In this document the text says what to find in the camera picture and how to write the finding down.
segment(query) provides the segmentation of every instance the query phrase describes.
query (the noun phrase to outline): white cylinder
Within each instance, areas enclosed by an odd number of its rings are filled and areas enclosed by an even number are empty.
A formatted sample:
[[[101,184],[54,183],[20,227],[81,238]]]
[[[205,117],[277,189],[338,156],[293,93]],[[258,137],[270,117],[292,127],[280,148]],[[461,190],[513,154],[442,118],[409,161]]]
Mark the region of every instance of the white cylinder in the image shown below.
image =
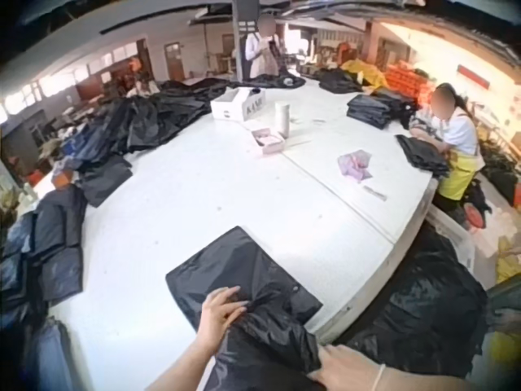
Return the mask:
[[[284,138],[290,135],[290,104],[284,102],[275,103],[275,130]]]

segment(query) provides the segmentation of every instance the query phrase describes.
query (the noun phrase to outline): person in white coat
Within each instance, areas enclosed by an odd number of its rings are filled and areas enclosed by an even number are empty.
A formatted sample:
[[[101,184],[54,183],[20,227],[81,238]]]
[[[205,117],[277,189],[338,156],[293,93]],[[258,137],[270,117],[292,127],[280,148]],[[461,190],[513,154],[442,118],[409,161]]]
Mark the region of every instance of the person in white coat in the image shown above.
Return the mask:
[[[263,14],[257,21],[258,32],[247,36],[245,55],[252,62],[251,79],[260,75],[278,76],[281,46],[275,27],[275,18]]]

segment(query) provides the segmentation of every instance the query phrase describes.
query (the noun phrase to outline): white tabletop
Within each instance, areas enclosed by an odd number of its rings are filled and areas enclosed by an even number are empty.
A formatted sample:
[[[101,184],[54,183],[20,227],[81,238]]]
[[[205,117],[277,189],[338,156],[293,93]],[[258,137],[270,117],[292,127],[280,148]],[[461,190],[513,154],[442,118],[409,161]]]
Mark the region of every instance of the white tabletop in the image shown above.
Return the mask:
[[[386,167],[383,153],[404,160],[396,142],[345,117],[345,96],[311,85],[266,92],[271,104],[289,101],[298,122],[283,154],[262,156],[241,124],[206,116],[132,157],[134,176],[87,210],[85,291],[52,312],[72,333],[88,389],[143,389],[175,361],[194,331],[164,277],[234,226],[323,303],[306,324],[323,342],[359,316],[399,264],[427,210],[430,175],[400,162]],[[362,131],[378,146],[364,143]],[[338,155],[362,147],[373,154],[369,186],[388,201],[335,176]],[[403,177],[414,180],[408,189]],[[404,215],[392,210],[411,187],[427,195],[410,197]]]

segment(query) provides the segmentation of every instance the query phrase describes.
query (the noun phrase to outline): yellow apron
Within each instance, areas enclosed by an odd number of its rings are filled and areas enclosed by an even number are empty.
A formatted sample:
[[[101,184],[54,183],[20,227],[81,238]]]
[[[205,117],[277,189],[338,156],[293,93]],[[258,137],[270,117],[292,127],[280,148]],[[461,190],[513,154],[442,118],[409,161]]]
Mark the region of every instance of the yellow apron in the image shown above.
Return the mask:
[[[450,151],[449,177],[440,180],[438,193],[450,200],[459,201],[479,169],[478,156]]]

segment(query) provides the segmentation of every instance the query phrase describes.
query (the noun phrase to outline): small cardboard box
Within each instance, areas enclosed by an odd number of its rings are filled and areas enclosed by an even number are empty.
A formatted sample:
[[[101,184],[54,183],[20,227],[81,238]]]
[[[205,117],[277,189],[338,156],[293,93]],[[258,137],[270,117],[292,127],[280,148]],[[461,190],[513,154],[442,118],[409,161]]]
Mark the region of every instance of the small cardboard box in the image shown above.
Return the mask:
[[[252,136],[264,155],[284,149],[284,138],[278,134],[272,134],[269,128],[253,130]]]
[[[260,90],[258,94],[247,96],[252,88],[239,87],[232,91],[225,92],[219,98],[214,99],[210,104],[212,114],[216,120],[240,121],[247,120],[253,113],[261,110],[266,104],[266,94]]]

